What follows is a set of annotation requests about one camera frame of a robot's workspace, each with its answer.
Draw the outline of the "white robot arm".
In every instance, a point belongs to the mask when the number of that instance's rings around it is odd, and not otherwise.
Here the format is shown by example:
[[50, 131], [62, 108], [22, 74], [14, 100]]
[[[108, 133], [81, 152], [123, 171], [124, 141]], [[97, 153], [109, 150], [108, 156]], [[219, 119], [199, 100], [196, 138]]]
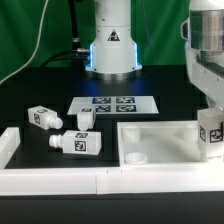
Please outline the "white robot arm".
[[[131, 37], [131, 0], [94, 3], [96, 37], [86, 71], [103, 80], [127, 79], [142, 68]], [[190, 82], [224, 110], [224, 0], [190, 0], [181, 37]]]

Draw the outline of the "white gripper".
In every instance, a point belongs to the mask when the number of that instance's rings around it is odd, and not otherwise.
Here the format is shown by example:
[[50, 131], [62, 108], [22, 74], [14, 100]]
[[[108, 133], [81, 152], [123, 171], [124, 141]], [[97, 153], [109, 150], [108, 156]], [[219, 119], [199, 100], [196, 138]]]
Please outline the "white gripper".
[[190, 82], [206, 95], [209, 108], [224, 109], [224, 62], [205, 62], [199, 52], [185, 44], [187, 74]]

